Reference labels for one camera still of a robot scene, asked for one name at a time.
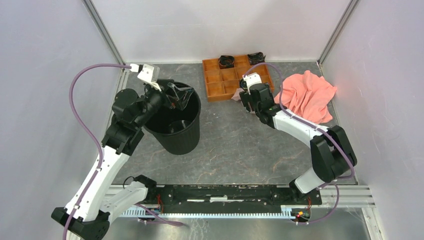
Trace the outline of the pink translucent trash bag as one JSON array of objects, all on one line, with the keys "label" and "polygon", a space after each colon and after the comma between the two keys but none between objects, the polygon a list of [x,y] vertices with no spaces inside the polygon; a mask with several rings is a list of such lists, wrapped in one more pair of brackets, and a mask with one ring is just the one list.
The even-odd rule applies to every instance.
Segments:
[{"label": "pink translucent trash bag", "polygon": [[240,101],[241,100],[241,96],[240,94],[244,93],[245,91],[242,88],[237,88],[233,94],[233,96],[231,97],[232,100],[234,101]]}]

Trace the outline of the black plastic trash bin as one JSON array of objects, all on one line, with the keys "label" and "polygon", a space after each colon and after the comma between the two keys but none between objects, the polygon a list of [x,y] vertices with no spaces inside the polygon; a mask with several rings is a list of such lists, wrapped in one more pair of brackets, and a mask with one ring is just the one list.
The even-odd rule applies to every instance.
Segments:
[{"label": "black plastic trash bin", "polygon": [[144,128],[173,155],[185,155],[196,148],[200,140],[201,101],[194,92],[184,110],[161,107]]}]

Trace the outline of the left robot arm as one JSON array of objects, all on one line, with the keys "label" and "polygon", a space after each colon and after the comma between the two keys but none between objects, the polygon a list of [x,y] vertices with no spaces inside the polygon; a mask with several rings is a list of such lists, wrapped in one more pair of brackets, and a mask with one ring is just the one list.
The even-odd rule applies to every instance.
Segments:
[{"label": "left robot arm", "polygon": [[130,159],[144,137],[144,130],[156,136],[171,154],[185,155],[200,140],[201,103],[195,89],[171,79],[159,79],[145,86],[144,94],[126,88],[112,105],[112,121],[102,140],[96,140],[98,155],[83,184],[64,207],[51,217],[64,228],[63,239],[101,240],[111,224],[126,210],[157,198],[155,182],[137,176],[111,198],[106,194],[117,173]]}]

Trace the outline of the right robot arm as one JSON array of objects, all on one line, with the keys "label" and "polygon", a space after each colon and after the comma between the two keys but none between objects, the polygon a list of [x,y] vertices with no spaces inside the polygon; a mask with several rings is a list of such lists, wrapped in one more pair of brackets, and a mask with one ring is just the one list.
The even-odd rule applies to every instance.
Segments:
[{"label": "right robot arm", "polygon": [[312,167],[289,183],[288,196],[293,203],[302,204],[311,191],[354,176],[358,161],[342,127],[326,127],[299,117],[275,103],[266,83],[248,85],[241,80],[240,86],[239,96],[247,111],[254,112],[263,124],[291,135],[310,149]]}]

